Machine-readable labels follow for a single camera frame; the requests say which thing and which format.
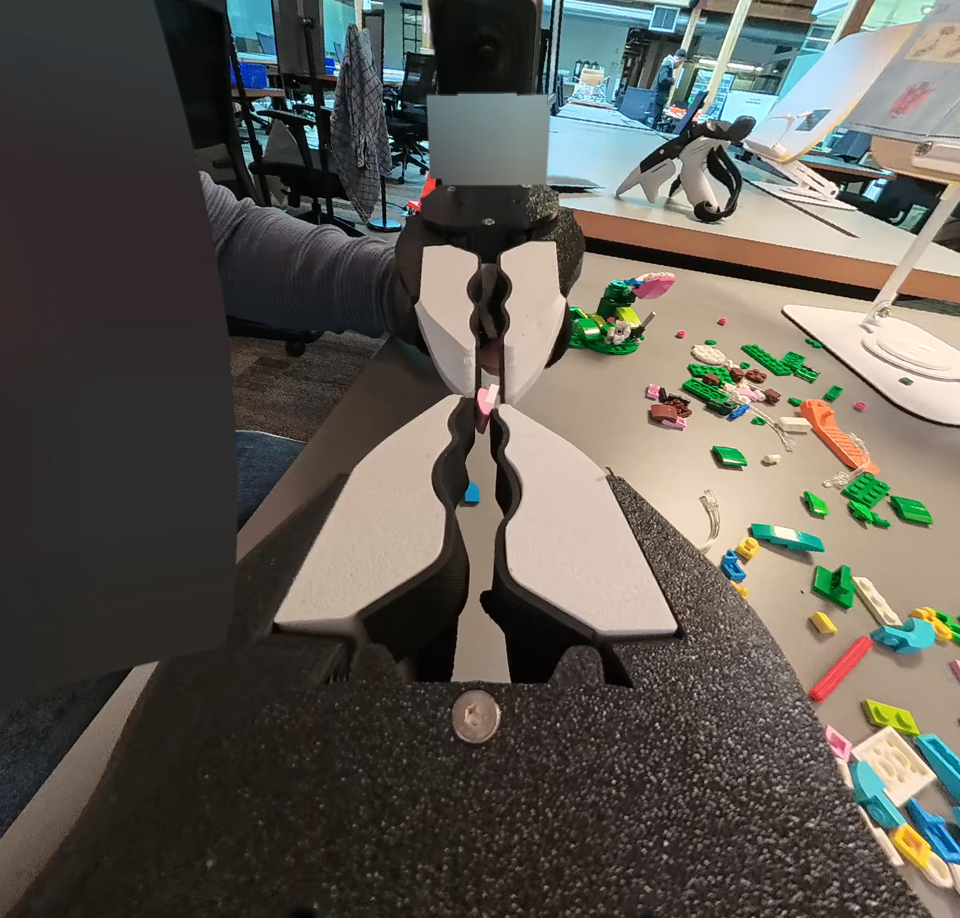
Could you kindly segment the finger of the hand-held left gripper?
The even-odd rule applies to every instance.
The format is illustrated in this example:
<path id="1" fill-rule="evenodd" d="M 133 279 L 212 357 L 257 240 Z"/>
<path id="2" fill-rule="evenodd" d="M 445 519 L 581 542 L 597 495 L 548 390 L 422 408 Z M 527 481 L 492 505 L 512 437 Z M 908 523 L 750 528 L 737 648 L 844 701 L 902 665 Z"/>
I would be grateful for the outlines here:
<path id="1" fill-rule="evenodd" d="M 557 244 L 530 241 L 499 257 L 506 280 L 501 401 L 517 403 L 544 372 L 568 313 L 560 290 Z"/>
<path id="2" fill-rule="evenodd" d="M 427 246 L 415 315 L 433 363 L 450 392 L 474 397 L 477 387 L 475 302 L 471 283 L 480 261 L 455 246 Z"/>

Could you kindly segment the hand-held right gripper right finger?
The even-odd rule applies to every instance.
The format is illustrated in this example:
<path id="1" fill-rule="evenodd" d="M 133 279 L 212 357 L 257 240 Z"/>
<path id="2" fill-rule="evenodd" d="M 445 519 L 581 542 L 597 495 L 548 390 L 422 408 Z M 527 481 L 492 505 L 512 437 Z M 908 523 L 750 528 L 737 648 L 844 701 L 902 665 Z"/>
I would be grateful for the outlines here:
<path id="1" fill-rule="evenodd" d="M 493 412 L 489 431 L 502 520 L 481 603 L 508 666 L 554 668 L 570 648 L 589 647 L 614 668 L 615 645 L 677 637 L 608 472 L 511 406 Z"/>

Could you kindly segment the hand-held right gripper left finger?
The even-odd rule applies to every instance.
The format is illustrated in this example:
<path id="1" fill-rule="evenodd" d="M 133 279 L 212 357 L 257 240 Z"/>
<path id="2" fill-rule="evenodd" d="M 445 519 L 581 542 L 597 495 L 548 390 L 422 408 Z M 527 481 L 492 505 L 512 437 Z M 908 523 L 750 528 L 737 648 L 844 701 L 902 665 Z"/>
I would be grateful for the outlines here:
<path id="1" fill-rule="evenodd" d="M 457 509 L 469 489 L 471 400 L 450 395 L 352 470 L 297 571 L 274 627 L 453 652 L 470 588 Z"/>

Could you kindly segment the person's left forearm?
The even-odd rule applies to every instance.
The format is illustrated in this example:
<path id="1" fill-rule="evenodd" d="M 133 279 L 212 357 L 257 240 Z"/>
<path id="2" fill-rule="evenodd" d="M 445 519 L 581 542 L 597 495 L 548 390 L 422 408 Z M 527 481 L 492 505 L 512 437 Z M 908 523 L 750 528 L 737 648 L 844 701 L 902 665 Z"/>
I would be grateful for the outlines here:
<path id="1" fill-rule="evenodd" d="M 228 317 L 297 332 L 417 339 L 393 248 L 238 199 L 198 174 Z"/>

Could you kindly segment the green lego flower assembly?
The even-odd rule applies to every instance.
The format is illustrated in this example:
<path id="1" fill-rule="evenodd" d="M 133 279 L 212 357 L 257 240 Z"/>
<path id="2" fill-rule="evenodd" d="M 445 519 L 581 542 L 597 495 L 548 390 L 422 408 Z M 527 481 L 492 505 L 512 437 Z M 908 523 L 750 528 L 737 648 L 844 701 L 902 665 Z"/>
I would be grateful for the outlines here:
<path id="1" fill-rule="evenodd" d="M 636 306 L 660 299 L 675 282 L 675 274 L 668 271 L 609 282 L 593 312 L 569 307 L 569 347 L 615 357 L 634 353 L 656 318 L 655 311 L 640 315 Z"/>

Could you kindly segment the teal curved lego piece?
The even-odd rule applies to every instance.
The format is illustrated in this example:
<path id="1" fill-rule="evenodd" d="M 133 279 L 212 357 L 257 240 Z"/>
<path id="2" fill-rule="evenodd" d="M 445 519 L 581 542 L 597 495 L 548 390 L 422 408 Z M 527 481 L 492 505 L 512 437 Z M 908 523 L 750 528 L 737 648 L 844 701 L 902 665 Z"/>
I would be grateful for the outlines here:
<path id="1" fill-rule="evenodd" d="M 824 553 L 826 550 L 822 539 L 817 535 L 784 526 L 752 523 L 750 537 L 763 544 L 792 552 Z"/>

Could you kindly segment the pile of green brown lego bricks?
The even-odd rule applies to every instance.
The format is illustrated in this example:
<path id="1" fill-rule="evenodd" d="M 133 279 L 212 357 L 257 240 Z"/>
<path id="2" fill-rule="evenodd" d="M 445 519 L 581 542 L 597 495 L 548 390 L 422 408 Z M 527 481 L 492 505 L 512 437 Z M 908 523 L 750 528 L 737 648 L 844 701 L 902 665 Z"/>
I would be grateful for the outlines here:
<path id="1" fill-rule="evenodd" d="M 632 473 L 669 517 L 691 514 L 686 501 L 711 489 L 723 542 L 749 535 L 756 522 L 817 535 L 825 550 L 854 526 L 878 536 L 890 524 L 945 523 L 954 508 L 942 479 L 952 489 L 955 475 L 943 469 L 951 458 L 941 429 L 883 409 L 879 399 L 860 408 L 865 386 L 841 389 L 851 376 L 837 374 L 826 351 L 810 344 L 798 351 L 736 344 L 679 339 L 656 372 L 641 377 L 656 388 L 632 394 L 630 454 L 639 461 Z M 877 475 L 851 471 L 822 444 L 798 415 L 812 399 L 829 403 L 839 427 L 865 443 Z M 717 467 L 713 445 L 737 448 L 748 467 Z"/>

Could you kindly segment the green studded lego block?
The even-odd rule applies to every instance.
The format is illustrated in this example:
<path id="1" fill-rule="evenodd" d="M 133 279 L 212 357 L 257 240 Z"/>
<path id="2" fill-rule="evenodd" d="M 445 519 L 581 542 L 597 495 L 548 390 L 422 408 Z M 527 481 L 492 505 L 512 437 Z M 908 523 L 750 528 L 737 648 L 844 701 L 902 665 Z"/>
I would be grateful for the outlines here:
<path id="1" fill-rule="evenodd" d="M 817 565 L 813 571 L 811 590 L 843 610 L 851 609 L 857 596 L 853 573 L 848 565 L 840 565 L 835 570 Z"/>

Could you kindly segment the orange lego brick separator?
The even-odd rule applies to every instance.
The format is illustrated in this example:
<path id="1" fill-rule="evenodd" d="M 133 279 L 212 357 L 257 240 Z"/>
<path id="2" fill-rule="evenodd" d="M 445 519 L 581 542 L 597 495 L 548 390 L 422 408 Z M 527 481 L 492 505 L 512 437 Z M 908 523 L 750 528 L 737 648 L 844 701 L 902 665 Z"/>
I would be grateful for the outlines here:
<path id="1" fill-rule="evenodd" d="M 839 427 L 829 403 L 819 399 L 805 400 L 798 406 L 798 414 L 810 423 L 811 431 L 846 468 L 858 474 L 877 475 L 881 471 L 865 443 Z"/>

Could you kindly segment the red long lego bar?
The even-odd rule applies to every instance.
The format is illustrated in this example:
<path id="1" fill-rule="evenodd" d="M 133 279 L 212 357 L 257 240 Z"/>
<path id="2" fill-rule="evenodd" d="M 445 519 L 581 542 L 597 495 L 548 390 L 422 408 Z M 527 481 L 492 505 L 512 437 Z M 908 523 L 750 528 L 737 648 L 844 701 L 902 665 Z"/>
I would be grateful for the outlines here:
<path id="1" fill-rule="evenodd" d="M 807 693 L 808 697 L 816 703 L 827 700 L 872 651 L 874 644 L 874 639 L 871 636 L 861 636 L 854 640 L 811 686 Z"/>

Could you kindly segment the white long lego plate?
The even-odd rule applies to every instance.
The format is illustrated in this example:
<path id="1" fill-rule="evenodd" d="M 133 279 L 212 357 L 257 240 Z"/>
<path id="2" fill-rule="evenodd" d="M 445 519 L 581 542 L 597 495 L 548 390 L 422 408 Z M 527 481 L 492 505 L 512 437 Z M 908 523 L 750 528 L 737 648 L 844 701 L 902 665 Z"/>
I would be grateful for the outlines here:
<path id="1" fill-rule="evenodd" d="M 866 576 L 853 576 L 851 580 L 859 600 L 863 602 L 879 625 L 896 628 L 902 627 L 903 620 L 894 612 L 887 600 L 882 597 L 882 594 L 869 578 Z"/>

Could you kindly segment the cyan round lego piece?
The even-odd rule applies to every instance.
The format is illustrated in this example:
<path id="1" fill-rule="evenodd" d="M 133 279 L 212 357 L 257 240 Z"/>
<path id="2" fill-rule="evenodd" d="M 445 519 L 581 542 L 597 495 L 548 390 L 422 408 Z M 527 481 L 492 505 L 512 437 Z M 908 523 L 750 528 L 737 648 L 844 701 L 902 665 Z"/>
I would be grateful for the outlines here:
<path id="1" fill-rule="evenodd" d="M 870 637 L 875 644 L 899 655 L 917 655 L 937 644 L 933 624 L 916 617 L 908 618 L 901 625 L 883 625 Z"/>

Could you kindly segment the spread of colourful lego parts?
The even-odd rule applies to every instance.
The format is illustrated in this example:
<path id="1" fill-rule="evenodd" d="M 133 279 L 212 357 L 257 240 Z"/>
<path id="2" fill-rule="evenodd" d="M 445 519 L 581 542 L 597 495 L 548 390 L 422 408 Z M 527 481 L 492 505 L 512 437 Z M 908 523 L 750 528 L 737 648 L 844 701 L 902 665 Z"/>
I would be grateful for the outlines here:
<path id="1" fill-rule="evenodd" d="M 801 683 L 869 832 L 895 867 L 908 864 L 931 887 L 958 893 L 958 751 L 920 728 L 916 716 L 923 702 L 933 706 L 940 701 L 924 667 L 934 652 L 947 647 L 948 625 L 928 607 L 920 608 L 918 616 L 897 613 L 902 622 L 916 617 L 933 624 L 937 644 L 917 655 L 899 655 L 874 644 L 833 695 L 813 702 L 811 686 L 854 640 L 871 636 L 881 625 L 858 595 L 853 607 L 843 610 L 812 592 L 814 568 L 824 566 L 819 559 L 826 552 L 792 552 L 750 534 L 719 561 L 743 599 L 749 599 L 743 585 L 749 576 L 746 567 L 765 549 L 794 555 L 809 574 L 808 587 L 798 591 L 790 606 L 796 613 L 810 612 L 805 629 L 817 648 L 811 650 L 813 658 L 794 660 L 793 665 L 798 675 L 813 669 L 813 679 L 802 678 Z"/>

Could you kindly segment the lego instruction booklet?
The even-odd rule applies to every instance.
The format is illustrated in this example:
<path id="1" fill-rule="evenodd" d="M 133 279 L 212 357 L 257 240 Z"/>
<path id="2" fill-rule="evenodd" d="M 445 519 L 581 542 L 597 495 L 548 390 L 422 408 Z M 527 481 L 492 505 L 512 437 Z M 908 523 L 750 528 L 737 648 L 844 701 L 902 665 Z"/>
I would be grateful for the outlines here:
<path id="1" fill-rule="evenodd" d="M 921 167 L 958 164 L 959 0 L 934 2 L 846 125 L 913 145 Z"/>

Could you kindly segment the checked shirt hanging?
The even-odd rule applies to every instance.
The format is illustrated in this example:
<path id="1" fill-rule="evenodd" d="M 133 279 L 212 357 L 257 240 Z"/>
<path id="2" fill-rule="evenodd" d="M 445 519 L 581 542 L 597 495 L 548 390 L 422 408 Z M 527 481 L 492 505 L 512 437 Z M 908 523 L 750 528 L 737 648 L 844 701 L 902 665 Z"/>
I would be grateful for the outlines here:
<path id="1" fill-rule="evenodd" d="M 349 25 L 335 88 L 330 148 L 343 191 L 363 222 L 392 175 L 382 71 L 375 63 L 369 32 Z"/>

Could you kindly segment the black chair wheel base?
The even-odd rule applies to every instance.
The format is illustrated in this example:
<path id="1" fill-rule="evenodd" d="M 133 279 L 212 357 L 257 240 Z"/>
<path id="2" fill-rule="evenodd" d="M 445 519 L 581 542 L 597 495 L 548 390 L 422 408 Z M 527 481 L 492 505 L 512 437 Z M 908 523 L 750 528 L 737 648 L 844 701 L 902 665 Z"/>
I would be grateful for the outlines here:
<path id="1" fill-rule="evenodd" d="M 323 334 L 317 330 L 273 327 L 230 315 L 226 317 L 226 325 L 227 332 L 232 337 L 280 342 L 285 353 L 293 358 L 301 357 L 306 352 L 306 347 L 319 340 Z"/>

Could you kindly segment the black office chair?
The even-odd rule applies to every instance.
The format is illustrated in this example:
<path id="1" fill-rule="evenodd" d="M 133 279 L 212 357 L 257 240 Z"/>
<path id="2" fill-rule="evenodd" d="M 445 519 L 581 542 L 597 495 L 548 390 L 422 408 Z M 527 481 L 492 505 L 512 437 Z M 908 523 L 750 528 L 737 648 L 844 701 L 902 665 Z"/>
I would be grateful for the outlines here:
<path id="1" fill-rule="evenodd" d="M 348 220 L 335 214 L 333 202 L 346 201 L 347 192 L 332 163 L 330 130 L 313 117 L 282 109 L 257 114 L 269 120 L 265 149 L 250 138 L 253 159 L 247 168 L 252 177 L 273 177 L 287 189 L 288 214 L 311 225 L 334 225 L 348 236 L 361 233 Z"/>

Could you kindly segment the spare gripper lying on table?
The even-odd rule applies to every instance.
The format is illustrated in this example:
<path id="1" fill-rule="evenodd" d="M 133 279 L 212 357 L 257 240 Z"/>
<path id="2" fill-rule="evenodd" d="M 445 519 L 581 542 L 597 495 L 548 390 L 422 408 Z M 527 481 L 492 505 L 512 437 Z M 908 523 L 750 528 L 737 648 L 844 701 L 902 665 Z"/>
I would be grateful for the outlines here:
<path id="1" fill-rule="evenodd" d="M 649 152 L 615 190 L 616 196 L 641 187 L 646 200 L 655 203 L 661 187 L 668 195 L 683 191 L 693 215 L 704 223 L 731 216 L 737 209 L 743 178 L 728 154 L 753 131 L 756 119 L 735 121 L 691 120 L 672 140 Z"/>

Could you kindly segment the blue storage bin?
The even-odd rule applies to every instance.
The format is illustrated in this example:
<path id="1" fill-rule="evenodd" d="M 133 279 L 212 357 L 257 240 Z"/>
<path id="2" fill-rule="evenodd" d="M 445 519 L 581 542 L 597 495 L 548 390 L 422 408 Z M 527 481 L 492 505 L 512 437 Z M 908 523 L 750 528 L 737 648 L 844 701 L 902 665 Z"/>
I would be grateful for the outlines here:
<path id="1" fill-rule="evenodd" d="M 231 98 L 238 102 L 241 99 L 242 83 L 244 96 L 251 100 L 270 99 L 273 102 L 286 98 L 286 93 L 279 85 L 279 76 L 270 72 L 267 65 L 259 62 L 241 60 L 237 66 L 229 63 Z"/>

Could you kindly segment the white tilted board stand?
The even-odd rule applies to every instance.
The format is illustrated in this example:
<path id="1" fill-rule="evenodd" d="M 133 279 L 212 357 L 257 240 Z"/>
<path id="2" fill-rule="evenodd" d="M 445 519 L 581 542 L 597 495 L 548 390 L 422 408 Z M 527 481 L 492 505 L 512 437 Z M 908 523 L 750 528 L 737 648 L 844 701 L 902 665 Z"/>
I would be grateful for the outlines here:
<path id="1" fill-rule="evenodd" d="M 767 186 L 768 192 L 840 207 L 838 186 L 801 158 L 846 120 L 916 27 L 902 24 L 841 39 L 774 104 L 743 142 L 790 182 Z"/>

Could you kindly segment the white book stand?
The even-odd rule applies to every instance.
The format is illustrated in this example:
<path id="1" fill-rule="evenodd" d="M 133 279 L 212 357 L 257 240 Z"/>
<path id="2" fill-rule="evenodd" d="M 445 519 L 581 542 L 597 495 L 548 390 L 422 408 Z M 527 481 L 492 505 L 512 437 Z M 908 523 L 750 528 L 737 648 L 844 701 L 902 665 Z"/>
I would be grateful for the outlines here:
<path id="1" fill-rule="evenodd" d="M 894 317 L 894 301 L 958 203 L 958 138 L 915 145 L 907 170 L 929 171 L 945 189 L 927 222 L 871 304 L 869 312 L 786 305 L 782 313 L 880 395 L 933 424 L 959 425 L 959 352 L 942 339 Z"/>

